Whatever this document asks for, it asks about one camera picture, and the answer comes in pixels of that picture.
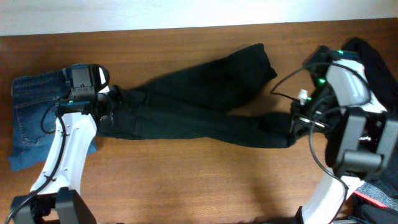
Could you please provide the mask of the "grey red-trimmed garment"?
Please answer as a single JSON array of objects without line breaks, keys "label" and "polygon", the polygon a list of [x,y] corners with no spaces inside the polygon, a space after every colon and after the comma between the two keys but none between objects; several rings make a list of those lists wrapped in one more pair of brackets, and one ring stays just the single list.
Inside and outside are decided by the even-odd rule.
[{"label": "grey red-trimmed garment", "polygon": [[377,187],[364,183],[358,187],[354,194],[371,202],[381,208],[394,208],[394,204],[390,201],[390,198]]}]

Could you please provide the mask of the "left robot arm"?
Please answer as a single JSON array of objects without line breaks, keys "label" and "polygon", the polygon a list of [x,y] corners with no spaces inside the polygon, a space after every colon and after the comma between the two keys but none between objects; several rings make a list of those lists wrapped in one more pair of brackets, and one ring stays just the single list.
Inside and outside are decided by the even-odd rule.
[{"label": "left robot arm", "polygon": [[81,177],[97,125],[104,114],[98,103],[108,97],[109,70],[99,64],[73,65],[67,70],[69,89],[55,100],[55,130],[44,167],[29,194],[14,197],[6,223],[96,223],[81,197]]}]

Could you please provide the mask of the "black trousers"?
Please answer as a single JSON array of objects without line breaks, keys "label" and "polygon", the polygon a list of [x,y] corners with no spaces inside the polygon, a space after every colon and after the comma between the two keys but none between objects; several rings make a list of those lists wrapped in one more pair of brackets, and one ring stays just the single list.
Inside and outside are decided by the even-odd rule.
[{"label": "black trousers", "polygon": [[99,136],[128,140],[212,138],[255,148],[288,148],[291,116],[231,111],[252,101],[277,76],[261,43],[124,90],[112,86],[110,115]]}]

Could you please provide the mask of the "blue denim jeans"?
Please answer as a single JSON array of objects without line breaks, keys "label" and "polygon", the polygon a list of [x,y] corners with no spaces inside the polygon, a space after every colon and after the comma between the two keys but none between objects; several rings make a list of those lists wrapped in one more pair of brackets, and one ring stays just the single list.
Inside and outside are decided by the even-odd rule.
[{"label": "blue denim jeans", "polygon": [[12,171],[30,168],[46,160],[55,130],[55,100],[72,84],[70,68],[35,76],[18,77],[12,83]]}]

